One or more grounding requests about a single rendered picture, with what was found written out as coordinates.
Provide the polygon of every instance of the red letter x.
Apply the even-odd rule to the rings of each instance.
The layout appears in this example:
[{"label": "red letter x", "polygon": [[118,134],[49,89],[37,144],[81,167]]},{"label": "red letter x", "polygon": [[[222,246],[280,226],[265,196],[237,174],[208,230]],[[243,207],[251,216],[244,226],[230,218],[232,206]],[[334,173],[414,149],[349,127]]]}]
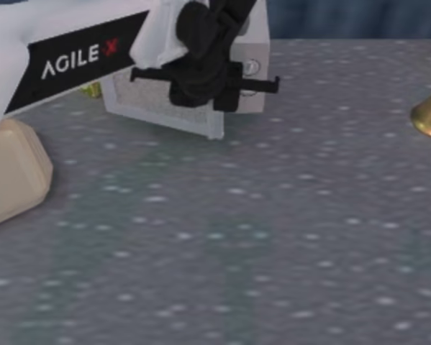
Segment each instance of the red letter x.
[{"label": "red letter x", "polygon": [[107,40],[106,46],[101,50],[106,56],[110,56],[117,51],[117,38],[113,40]]}]

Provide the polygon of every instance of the black label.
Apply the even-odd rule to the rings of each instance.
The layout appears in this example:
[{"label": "black label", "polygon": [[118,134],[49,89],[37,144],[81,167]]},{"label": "black label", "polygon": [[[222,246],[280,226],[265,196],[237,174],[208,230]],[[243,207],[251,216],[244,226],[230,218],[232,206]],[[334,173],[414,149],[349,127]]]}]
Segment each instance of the black label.
[{"label": "black label", "polygon": [[6,113],[134,65],[129,55],[148,11],[32,43]]}]

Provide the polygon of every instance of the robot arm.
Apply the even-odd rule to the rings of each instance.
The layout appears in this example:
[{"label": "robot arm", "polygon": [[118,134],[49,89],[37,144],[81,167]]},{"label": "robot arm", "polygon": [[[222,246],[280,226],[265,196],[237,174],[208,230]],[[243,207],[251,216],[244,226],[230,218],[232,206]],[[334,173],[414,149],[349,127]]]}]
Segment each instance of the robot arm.
[{"label": "robot arm", "polygon": [[136,66],[135,78],[171,82],[175,106],[214,99],[234,111],[242,79],[230,46],[256,0],[29,0],[0,5],[0,121]]}]

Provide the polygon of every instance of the beige plastic container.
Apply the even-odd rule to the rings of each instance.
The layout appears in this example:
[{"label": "beige plastic container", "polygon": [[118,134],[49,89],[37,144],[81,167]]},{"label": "beige plastic container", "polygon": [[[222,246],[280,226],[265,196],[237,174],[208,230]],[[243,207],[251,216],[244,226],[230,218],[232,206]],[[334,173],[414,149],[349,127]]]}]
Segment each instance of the beige plastic container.
[{"label": "beige plastic container", "polygon": [[0,123],[0,223],[43,202],[53,165],[35,131],[14,119]]}]

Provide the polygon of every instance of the tabletop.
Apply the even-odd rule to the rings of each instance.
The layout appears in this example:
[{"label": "tabletop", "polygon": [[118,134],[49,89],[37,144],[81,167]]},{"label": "tabletop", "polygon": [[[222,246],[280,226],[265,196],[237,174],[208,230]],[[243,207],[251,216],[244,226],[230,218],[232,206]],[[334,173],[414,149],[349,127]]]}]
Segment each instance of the tabletop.
[{"label": "tabletop", "polygon": [[209,141],[82,93],[17,116],[47,200],[0,225],[0,345],[431,343],[431,41],[273,41]]}]

